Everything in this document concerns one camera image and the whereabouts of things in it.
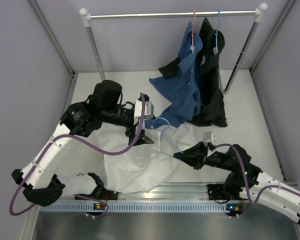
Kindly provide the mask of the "white shirt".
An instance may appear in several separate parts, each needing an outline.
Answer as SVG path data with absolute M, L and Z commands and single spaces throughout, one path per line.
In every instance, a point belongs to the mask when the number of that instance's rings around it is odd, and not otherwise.
M 134 146 L 115 156 L 94 151 L 96 174 L 101 177 L 108 190 L 119 193 L 149 191 L 169 181 L 179 167 L 186 166 L 173 157 L 178 151 L 161 138 L 161 131 L 166 126 L 167 124 L 145 130 L 146 136 L 154 144 Z M 208 130 L 184 123 L 179 127 L 171 126 L 166 134 L 184 151 L 202 142 L 204 132 Z

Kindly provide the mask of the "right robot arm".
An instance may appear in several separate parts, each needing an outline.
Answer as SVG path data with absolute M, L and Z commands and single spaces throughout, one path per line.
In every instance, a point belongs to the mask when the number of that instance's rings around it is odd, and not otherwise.
M 273 178 L 260 167 L 251 163 L 251 156 L 238 144 L 226 144 L 228 150 L 219 152 L 210 142 L 176 152 L 175 159 L 195 170 L 204 166 L 229 172 L 222 192 L 228 199 L 241 198 L 250 205 L 261 204 L 275 210 L 300 227 L 300 190 Z

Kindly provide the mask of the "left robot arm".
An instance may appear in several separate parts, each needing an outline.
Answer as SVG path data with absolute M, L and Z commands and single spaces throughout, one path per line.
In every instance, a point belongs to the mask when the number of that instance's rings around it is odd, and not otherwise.
M 133 146 L 153 144 L 145 135 L 143 123 L 154 115 L 154 107 L 146 94 L 126 108 L 122 104 L 122 86 L 112 80 L 103 80 L 85 101 L 71 104 L 46 145 L 32 162 L 23 169 L 15 169 L 11 176 L 22 190 L 26 200 L 42 207 L 49 206 L 59 198 L 83 195 L 99 199 L 104 183 L 95 173 L 80 173 L 76 176 L 60 176 L 57 170 L 79 143 L 108 156 L 126 153 Z M 124 127 L 128 146 L 123 150 L 109 152 L 87 142 L 93 131 L 102 124 Z

